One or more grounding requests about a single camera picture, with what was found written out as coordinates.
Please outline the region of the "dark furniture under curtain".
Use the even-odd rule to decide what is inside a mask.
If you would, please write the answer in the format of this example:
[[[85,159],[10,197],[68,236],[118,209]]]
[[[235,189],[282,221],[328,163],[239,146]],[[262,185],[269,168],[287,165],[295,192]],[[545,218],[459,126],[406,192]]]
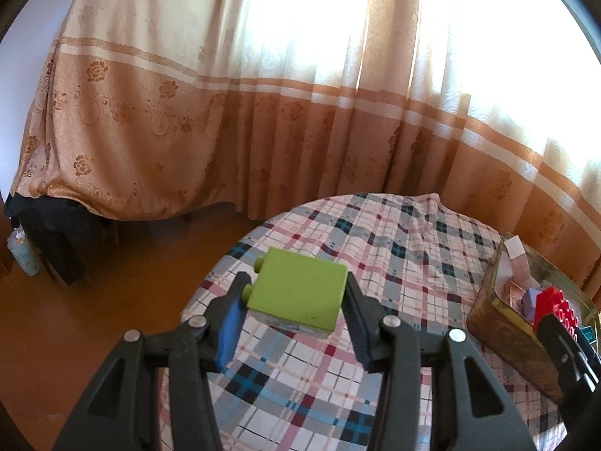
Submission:
[[[27,198],[9,194],[4,214],[13,227],[23,227],[29,240],[67,285],[83,279],[82,256],[115,225],[112,219],[91,213],[78,201],[66,198]]]

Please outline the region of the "purple small box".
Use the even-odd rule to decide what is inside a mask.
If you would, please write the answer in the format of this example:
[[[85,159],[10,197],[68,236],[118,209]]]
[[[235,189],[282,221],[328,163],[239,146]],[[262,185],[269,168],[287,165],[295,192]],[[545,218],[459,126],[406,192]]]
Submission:
[[[537,297],[540,293],[540,289],[528,288],[521,298],[522,315],[530,324],[535,321]]]

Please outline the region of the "copper rectangular box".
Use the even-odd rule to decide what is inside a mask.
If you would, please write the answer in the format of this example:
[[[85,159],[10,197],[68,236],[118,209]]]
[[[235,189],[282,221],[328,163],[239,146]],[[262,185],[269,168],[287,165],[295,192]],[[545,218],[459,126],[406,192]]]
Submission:
[[[511,279],[505,281],[501,290],[501,299],[516,312],[522,312],[522,299],[525,290]]]

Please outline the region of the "light blue bottle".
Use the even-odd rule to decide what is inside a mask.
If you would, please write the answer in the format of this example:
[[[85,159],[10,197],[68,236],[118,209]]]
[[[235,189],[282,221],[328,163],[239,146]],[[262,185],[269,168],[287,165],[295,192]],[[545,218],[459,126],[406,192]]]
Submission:
[[[33,250],[30,240],[27,238],[27,233],[23,227],[13,229],[7,238],[7,247],[16,260],[16,263],[23,269],[28,276],[36,276],[42,270],[42,263]]]

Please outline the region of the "green building block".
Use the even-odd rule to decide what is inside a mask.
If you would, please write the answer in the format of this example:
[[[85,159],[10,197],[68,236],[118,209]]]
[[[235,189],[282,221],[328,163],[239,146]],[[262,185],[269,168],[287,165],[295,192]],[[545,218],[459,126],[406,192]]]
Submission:
[[[348,267],[271,247],[256,260],[242,302],[260,322],[318,339],[336,329]]]

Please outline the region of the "red building block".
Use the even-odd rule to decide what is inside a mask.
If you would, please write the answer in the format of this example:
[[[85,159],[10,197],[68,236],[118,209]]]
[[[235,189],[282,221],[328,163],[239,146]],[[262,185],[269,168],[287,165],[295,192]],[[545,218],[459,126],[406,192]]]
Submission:
[[[575,330],[578,329],[578,320],[575,309],[564,296],[563,291],[554,285],[541,291],[536,297],[535,319],[533,323],[534,332],[538,331],[544,316],[554,315],[561,321],[563,327],[572,338],[577,339]]]

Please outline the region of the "orange cream patterned curtain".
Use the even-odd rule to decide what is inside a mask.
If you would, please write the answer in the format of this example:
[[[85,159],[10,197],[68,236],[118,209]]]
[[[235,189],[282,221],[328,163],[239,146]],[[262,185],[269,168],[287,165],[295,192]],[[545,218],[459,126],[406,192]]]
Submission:
[[[600,296],[600,63],[561,0],[72,0],[10,191],[121,221],[437,194]]]

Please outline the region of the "white red carton box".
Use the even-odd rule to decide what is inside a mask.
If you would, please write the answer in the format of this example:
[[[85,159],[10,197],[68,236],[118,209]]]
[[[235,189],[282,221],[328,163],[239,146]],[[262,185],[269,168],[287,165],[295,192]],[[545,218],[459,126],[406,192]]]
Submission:
[[[520,286],[526,286],[531,281],[531,270],[528,256],[521,239],[514,235],[504,240],[504,248],[512,271],[512,279]]]

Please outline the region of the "plaid tablecloth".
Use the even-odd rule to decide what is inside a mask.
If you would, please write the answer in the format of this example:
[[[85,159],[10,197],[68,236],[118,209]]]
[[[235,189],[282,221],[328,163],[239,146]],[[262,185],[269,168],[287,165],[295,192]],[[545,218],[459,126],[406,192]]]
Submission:
[[[347,194],[311,201],[246,234],[212,267],[183,310],[203,313],[238,272],[271,247],[334,261],[417,330],[463,328],[491,257],[492,227],[436,194]],[[345,323],[327,338],[247,318],[234,359],[210,378],[227,450],[362,450],[373,427],[379,375],[355,360]]]

